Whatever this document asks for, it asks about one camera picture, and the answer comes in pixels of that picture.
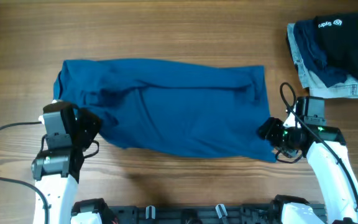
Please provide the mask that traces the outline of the blue t-shirt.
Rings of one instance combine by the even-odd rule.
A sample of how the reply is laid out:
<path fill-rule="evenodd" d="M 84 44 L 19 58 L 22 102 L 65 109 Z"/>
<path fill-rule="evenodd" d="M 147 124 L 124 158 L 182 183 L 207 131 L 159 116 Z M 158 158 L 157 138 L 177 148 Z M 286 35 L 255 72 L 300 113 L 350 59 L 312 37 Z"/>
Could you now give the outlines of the blue t-shirt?
<path fill-rule="evenodd" d="M 121 148 L 275 161 L 272 146 L 257 134 L 270 117 L 261 65 L 66 60 L 53 97 L 96 114 L 100 135 Z"/>

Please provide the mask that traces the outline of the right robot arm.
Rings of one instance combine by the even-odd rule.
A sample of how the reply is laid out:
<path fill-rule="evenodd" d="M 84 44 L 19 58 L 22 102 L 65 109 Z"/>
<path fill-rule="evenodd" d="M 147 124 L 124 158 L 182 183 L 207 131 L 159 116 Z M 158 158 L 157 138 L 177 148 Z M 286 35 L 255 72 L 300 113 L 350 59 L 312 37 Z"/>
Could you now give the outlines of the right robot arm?
<path fill-rule="evenodd" d="M 358 181 L 339 128 L 326 125 L 324 100 L 303 96 L 281 121 L 270 117 L 258 129 L 289 163 L 305 158 L 318 180 L 328 223 L 358 223 Z"/>

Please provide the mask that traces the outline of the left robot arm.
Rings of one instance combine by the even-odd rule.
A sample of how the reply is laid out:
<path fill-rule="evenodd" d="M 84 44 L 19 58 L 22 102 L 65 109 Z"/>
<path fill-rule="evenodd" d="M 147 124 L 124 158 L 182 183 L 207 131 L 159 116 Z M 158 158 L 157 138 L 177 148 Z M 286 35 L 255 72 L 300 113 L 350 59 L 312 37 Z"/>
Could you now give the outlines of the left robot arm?
<path fill-rule="evenodd" d="M 56 101 L 43 108 L 41 122 L 46 129 L 41 150 L 32 161 L 35 199 L 34 223 L 70 223 L 78 190 L 84 152 L 95 143 L 101 119 L 85 108 Z"/>

